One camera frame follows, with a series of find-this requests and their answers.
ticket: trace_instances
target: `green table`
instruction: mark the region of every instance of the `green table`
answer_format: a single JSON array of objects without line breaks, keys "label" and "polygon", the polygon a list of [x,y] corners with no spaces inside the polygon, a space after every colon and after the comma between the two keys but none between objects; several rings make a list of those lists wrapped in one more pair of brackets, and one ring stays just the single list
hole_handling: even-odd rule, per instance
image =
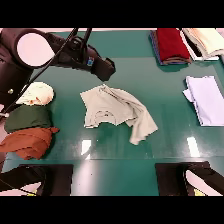
[{"label": "green table", "polygon": [[[49,107],[54,125],[61,130],[43,159],[24,162],[8,153],[3,171],[20,163],[72,163],[72,195],[158,195],[156,162],[208,160],[224,175],[224,127],[201,127],[193,105],[182,93],[187,75],[213,75],[224,93],[222,63],[160,66],[148,35],[149,31],[93,32],[89,43],[102,57],[115,62],[117,72],[106,84],[139,99],[148,108],[158,131],[135,146],[129,143],[131,128],[126,124],[115,127],[103,123],[98,128],[84,128],[86,108],[80,93],[102,82],[87,72],[51,67],[39,81],[55,90]],[[192,138],[200,159],[192,158],[188,145]],[[81,155],[83,140],[91,140],[91,147]]]}]

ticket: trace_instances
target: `table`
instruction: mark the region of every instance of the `table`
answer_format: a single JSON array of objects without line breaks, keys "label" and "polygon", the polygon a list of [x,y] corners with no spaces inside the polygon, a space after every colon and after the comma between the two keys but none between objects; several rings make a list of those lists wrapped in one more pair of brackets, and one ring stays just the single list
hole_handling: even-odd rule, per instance
[{"label": "table", "polygon": [[[68,33],[58,35],[67,37]],[[224,127],[201,127],[193,105],[182,93],[187,75],[213,75],[224,93],[222,63],[160,66],[148,36],[149,31],[93,32],[89,44],[115,62],[117,72],[105,84],[140,100],[158,131],[135,146],[129,143],[131,129],[126,124],[84,128],[86,108],[80,93],[102,82],[87,72],[50,67],[38,81],[55,90],[55,99],[48,106],[54,125],[61,130],[43,159],[23,161],[8,153],[3,172],[20,163],[72,163],[72,195],[158,195],[157,162],[207,160],[224,175]],[[91,147],[83,154],[86,142]],[[195,150],[200,158],[194,158]]]}]

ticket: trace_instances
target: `white folded cloth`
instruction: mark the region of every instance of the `white folded cloth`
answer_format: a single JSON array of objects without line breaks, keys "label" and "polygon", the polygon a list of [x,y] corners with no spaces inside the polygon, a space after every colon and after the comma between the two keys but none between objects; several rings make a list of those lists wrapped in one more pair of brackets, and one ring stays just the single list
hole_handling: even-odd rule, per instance
[{"label": "white folded cloth", "polygon": [[188,89],[183,91],[194,104],[201,126],[224,126],[224,99],[214,76],[187,76]]},{"label": "white folded cloth", "polygon": [[183,28],[201,51],[203,59],[224,54],[224,38],[214,28]]},{"label": "white folded cloth", "polygon": [[211,57],[211,58],[207,58],[207,59],[203,59],[203,57],[198,57],[194,51],[192,50],[192,48],[189,46],[189,44],[187,43],[187,40],[184,36],[184,33],[182,31],[180,31],[180,36],[182,38],[182,41],[183,43],[185,44],[189,54],[191,55],[191,58],[194,60],[194,61],[217,61],[219,60],[219,57],[218,56],[214,56],[214,57]]},{"label": "white folded cloth", "polygon": [[53,97],[54,90],[51,86],[44,82],[33,82],[16,104],[46,105],[52,101]]},{"label": "white folded cloth", "polygon": [[146,136],[158,130],[146,107],[121,89],[103,84],[80,94],[87,108],[85,127],[98,127],[101,122],[133,126],[130,142],[138,145]]}]

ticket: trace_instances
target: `brown cloth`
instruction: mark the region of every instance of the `brown cloth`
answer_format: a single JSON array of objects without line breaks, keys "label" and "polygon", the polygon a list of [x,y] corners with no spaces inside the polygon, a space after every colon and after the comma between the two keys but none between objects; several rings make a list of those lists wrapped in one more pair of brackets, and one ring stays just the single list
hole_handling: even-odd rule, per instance
[{"label": "brown cloth", "polygon": [[8,135],[0,144],[0,152],[16,152],[21,158],[40,159],[50,147],[52,133],[58,128],[28,128]]}]

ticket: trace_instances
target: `rolled cloth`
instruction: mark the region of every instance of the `rolled cloth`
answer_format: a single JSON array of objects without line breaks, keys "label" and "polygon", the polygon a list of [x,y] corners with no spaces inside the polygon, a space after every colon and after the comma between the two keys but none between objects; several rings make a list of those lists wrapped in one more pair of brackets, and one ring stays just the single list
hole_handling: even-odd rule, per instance
[{"label": "rolled cloth", "polygon": [[7,133],[33,127],[52,127],[48,110],[45,106],[34,105],[31,107],[21,105],[10,113],[5,122],[5,131]]},{"label": "rolled cloth", "polygon": [[40,159],[50,147],[52,133],[58,128],[28,128],[8,135],[0,144],[0,152],[16,152],[21,158]]},{"label": "rolled cloth", "polygon": [[44,82],[32,83],[16,104],[46,105],[54,97],[53,88]]},{"label": "rolled cloth", "polygon": [[190,58],[190,54],[180,36],[180,31],[176,28],[158,28],[157,37],[162,62],[171,57]]}]

